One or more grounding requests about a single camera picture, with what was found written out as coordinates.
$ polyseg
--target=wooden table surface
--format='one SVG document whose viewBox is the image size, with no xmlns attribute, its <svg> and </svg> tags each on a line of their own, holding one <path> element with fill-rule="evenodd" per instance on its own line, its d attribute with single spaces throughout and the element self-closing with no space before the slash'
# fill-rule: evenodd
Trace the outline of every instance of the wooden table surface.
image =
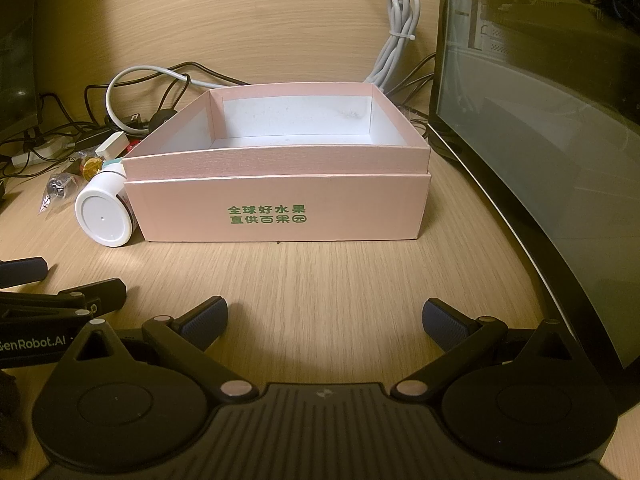
<svg viewBox="0 0 640 480">
<path fill-rule="evenodd" d="M 149 243 L 122 248 L 90 240 L 71 204 L 38 215 L 46 175 L 10 182 L 0 208 L 0 259 L 43 256 L 49 275 L 17 288 L 57 293 L 119 277 L 127 303 L 106 318 L 116 328 L 157 314 L 179 316 L 209 296 L 230 305 L 225 335 L 208 353 L 264 386 L 267 381 L 382 381 L 389 387 L 441 351 L 422 331 L 424 301 L 437 296 L 468 316 L 491 314 L 514 328 L 542 319 L 540 282 L 511 233 L 471 179 L 433 154 L 432 187 L 418 240 L 307 243 Z M 54 365 L 9 370 L 22 418 Z M 624 415 L 603 464 L 640 478 L 640 410 Z M 46 464 L 33 433 L 20 467 Z"/>
</svg>

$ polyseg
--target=white bottle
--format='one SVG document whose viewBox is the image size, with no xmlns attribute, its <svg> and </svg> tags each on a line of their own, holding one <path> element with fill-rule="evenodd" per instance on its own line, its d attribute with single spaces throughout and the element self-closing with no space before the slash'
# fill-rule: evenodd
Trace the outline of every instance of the white bottle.
<svg viewBox="0 0 640 480">
<path fill-rule="evenodd" d="M 122 164 L 109 164 L 96 174 L 76 198 L 76 218 L 82 230 L 107 247 L 127 243 L 138 227 L 124 189 Z"/>
</svg>

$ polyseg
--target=triangular cutout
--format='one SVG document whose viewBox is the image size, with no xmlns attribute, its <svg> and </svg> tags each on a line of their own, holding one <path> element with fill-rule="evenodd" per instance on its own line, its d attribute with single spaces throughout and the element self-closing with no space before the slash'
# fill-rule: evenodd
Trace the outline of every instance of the triangular cutout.
<svg viewBox="0 0 640 480">
<path fill-rule="evenodd" d="M 542 345 L 540 345 L 538 355 L 549 359 L 562 359 L 563 361 L 572 360 L 571 354 L 567 350 L 566 346 L 564 346 L 561 337 L 556 332 L 551 332 L 546 335 L 545 340 L 542 342 Z"/>
<path fill-rule="evenodd" d="M 109 347 L 104 341 L 102 332 L 93 332 L 89 339 L 87 339 L 84 347 L 80 351 L 77 357 L 77 361 L 88 361 L 89 359 L 99 359 L 101 357 L 109 357 Z"/>
</svg>

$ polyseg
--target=open cardboard box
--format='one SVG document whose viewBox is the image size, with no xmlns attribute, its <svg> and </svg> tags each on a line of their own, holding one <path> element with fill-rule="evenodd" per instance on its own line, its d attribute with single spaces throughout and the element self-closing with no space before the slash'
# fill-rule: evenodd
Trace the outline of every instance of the open cardboard box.
<svg viewBox="0 0 640 480">
<path fill-rule="evenodd" d="M 122 163 L 150 241 L 416 238 L 430 148 L 373 85 L 205 92 Z"/>
</svg>

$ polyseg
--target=screw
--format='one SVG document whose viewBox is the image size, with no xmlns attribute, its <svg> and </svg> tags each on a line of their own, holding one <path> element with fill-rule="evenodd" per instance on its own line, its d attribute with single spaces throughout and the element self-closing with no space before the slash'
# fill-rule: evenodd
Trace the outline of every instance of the screw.
<svg viewBox="0 0 640 480">
<path fill-rule="evenodd" d="M 396 384 L 396 390 L 407 397 L 418 397 L 427 392 L 429 387 L 422 381 L 409 379 Z"/>
<path fill-rule="evenodd" d="M 254 387 L 247 381 L 227 381 L 220 386 L 220 391 L 227 397 L 242 397 L 248 394 Z"/>
</svg>

